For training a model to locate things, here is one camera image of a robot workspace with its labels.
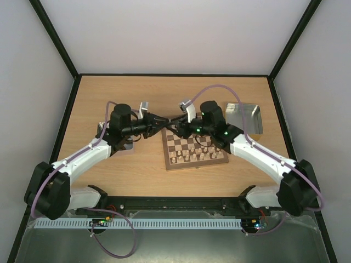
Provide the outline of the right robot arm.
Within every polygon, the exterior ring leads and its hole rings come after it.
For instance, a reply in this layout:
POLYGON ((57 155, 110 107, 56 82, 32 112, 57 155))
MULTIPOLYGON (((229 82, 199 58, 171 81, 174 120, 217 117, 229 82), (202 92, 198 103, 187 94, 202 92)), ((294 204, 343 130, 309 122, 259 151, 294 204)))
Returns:
POLYGON ((251 188, 239 201, 244 214, 250 215, 261 207, 282 208, 294 216, 305 210, 317 210, 312 205, 320 190, 308 179, 314 174, 308 161, 285 158, 260 145, 242 129, 228 124, 215 101, 201 104, 201 117, 189 100, 182 101, 179 107, 184 114, 172 119, 171 130, 175 135, 184 139, 191 135, 209 136, 215 147, 248 161, 276 182, 274 187, 251 188))

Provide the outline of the wooden chess board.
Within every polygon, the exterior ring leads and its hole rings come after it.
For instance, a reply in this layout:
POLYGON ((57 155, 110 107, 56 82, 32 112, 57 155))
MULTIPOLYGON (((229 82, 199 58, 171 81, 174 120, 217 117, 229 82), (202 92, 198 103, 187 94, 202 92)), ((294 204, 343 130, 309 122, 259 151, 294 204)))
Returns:
POLYGON ((162 135, 162 144, 163 144, 163 152, 165 158, 165 166, 166 170, 178 170, 178 169, 188 169, 188 168, 199 168, 203 166, 209 165, 217 165, 217 164, 226 164, 229 162, 228 155, 224 150, 221 150, 223 153, 222 158, 217 158, 216 147, 212 144, 211 138, 209 136, 198 136, 191 135, 187 139, 179 138, 174 135, 171 131, 167 129, 163 129, 161 131, 162 135), (191 148, 194 147, 195 154, 197 154, 197 160, 192 160, 191 148), (200 160, 200 154, 204 153, 203 148, 207 147, 210 153, 210 157, 212 153, 216 153, 216 159, 205 159, 200 160), (183 156, 183 163, 178 163, 177 152, 181 151, 183 156), (184 157, 189 155, 190 160, 187 162, 184 160, 184 157), (176 163, 172 163, 172 158, 175 157, 177 159, 176 163))

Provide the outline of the left metal tin tray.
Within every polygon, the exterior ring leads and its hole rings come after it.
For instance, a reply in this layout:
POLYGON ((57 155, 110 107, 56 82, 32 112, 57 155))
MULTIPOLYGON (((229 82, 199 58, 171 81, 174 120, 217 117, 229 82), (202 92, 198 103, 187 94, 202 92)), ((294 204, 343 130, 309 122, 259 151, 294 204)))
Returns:
MULTIPOLYGON (((105 122, 99 122, 97 124, 97 134, 96 138, 98 138, 101 135, 101 132, 103 130, 105 122)), ((124 145, 115 153, 115 156, 124 156, 124 155, 131 155, 134 153, 134 142, 133 142, 134 137, 129 137, 127 141, 124 143, 124 145)))

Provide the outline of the metal tin tray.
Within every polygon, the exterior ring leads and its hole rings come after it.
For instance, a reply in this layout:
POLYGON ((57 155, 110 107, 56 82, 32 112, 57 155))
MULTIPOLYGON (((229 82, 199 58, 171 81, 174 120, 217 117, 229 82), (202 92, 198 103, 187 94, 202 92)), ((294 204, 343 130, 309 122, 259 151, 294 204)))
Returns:
POLYGON ((245 128, 250 135, 262 135, 263 123, 261 108, 255 104, 243 104, 229 102, 225 105, 225 119, 228 124, 244 129, 242 118, 245 119, 245 128))
MULTIPOLYGON (((96 138, 98 138, 101 135, 101 132, 103 130, 105 122, 99 122, 97 124, 97 134, 96 138)), ((124 155, 131 155, 134 153, 134 142, 133 142, 134 137, 129 137, 127 141, 124 143, 124 145, 115 153, 115 156, 124 156, 124 155)))

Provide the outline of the right metal tin tray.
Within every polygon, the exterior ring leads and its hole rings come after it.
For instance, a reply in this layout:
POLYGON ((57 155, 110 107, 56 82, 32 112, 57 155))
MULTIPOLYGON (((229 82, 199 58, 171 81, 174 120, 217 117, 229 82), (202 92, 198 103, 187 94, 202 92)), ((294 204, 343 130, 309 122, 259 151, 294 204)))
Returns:
POLYGON ((242 118, 245 119, 245 128, 250 135, 262 135, 263 123, 261 108, 255 104, 243 104, 229 102, 225 105, 225 119, 228 124, 244 129, 242 118))

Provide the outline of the black frame base rail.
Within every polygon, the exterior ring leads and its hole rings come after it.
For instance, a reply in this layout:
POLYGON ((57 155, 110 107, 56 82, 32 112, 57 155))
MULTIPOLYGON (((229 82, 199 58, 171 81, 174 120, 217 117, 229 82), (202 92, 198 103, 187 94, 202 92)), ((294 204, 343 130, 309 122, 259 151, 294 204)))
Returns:
POLYGON ((117 197, 107 196, 98 209, 115 208, 123 215, 137 211, 205 211, 240 219, 269 216, 265 207, 252 208, 243 197, 117 197))

